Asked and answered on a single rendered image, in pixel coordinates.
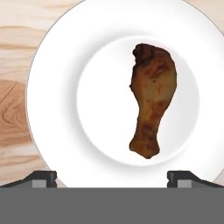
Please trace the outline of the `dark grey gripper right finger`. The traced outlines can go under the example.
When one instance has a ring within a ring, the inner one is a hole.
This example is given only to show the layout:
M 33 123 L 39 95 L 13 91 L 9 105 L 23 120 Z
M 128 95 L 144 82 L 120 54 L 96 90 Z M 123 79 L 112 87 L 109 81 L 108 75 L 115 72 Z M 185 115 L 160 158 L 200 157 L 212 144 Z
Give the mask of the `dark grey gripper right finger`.
M 168 171 L 167 179 L 168 188 L 223 188 L 223 185 L 200 179 L 190 171 Z

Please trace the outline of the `brown chicken drumstick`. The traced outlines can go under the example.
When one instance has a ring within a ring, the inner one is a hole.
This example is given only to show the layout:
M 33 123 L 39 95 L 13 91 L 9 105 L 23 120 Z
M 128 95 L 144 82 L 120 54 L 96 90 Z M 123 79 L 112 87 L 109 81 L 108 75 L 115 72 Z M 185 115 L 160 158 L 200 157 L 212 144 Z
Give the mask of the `brown chicken drumstick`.
M 133 50 L 130 90 L 139 113 L 129 149 L 150 159 L 159 153 L 158 127 L 177 88 L 177 72 L 172 56 L 164 49 L 138 44 Z

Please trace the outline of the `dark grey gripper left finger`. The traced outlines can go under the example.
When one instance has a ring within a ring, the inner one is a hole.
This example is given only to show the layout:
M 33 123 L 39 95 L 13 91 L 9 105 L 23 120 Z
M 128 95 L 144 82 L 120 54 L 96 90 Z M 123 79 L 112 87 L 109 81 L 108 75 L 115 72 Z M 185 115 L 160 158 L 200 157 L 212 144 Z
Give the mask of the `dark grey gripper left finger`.
M 0 188 L 56 188 L 56 179 L 56 171 L 34 171 L 23 179 L 0 185 Z

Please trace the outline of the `white round plate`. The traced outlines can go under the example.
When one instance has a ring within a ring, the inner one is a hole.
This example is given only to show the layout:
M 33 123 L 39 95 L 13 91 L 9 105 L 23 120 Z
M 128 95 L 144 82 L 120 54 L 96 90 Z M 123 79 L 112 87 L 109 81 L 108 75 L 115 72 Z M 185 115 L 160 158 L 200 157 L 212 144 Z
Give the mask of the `white round plate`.
M 132 152 L 133 49 L 167 50 L 178 86 L 157 133 Z M 186 0 L 84 0 L 42 40 L 26 111 L 41 157 L 69 187 L 163 187 L 172 170 L 212 181 L 224 170 L 224 35 Z

